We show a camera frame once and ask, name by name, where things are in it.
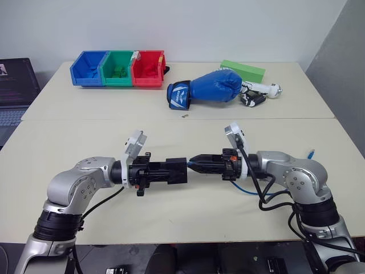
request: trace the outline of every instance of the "laptop keyboard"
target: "laptop keyboard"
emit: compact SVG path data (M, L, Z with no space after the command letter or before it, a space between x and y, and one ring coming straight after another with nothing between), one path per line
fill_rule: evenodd
M0 111L0 126L17 126L25 110Z

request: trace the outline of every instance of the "table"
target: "table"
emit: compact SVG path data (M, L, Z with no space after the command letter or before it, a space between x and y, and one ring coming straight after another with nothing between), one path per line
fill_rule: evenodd
M169 83L195 79L219 68L219 63L170 63L164 84L157 89L84 88L73 86L72 62L65 62L23 116L23 120L199 120L333 118L314 86L297 63L247 63L266 69L263 83L279 83L277 99L245 107L239 96L228 103L200 102L189 111L170 110L166 100Z
M230 143L228 120L23 121L0 151L0 242L24 243L34 229L57 173L90 156L119 158L134 129L148 136L141 154L151 161L221 153ZM328 185L352 236L364 235L362 170L365 160L336 119L238 121L250 151L277 150L314 159L328 172ZM258 209L258 198L240 192L219 175L191 170L188 184L153 183L143 198L127 189L88 216L78 244L181 243L297 239L287 227L289 208ZM239 183L253 190L247 179ZM97 192L91 205L119 187ZM281 202L288 198L278 198Z

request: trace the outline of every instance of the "green sponge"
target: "green sponge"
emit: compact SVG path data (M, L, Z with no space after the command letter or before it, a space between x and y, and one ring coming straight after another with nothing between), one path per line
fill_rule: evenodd
M261 83L263 75L265 74L265 69L263 68L242 65L228 60L223 60L221 67L228 67L234 70L241 76L243 81L255 83Z

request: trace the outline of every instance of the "red storage bin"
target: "red storage bin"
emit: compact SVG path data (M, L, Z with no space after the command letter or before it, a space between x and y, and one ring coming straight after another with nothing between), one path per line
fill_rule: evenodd
M140 50L132 64L132 84L137 87L160 87L166 60L163 50Z

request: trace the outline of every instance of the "boxing glove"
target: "boxing glove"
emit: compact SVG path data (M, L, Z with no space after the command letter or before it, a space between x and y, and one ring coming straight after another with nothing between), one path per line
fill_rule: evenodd
M167 101L175 110L187 110L191 99L228 102L241 91L242 79L233 70L217 70L195 80L169 84Z

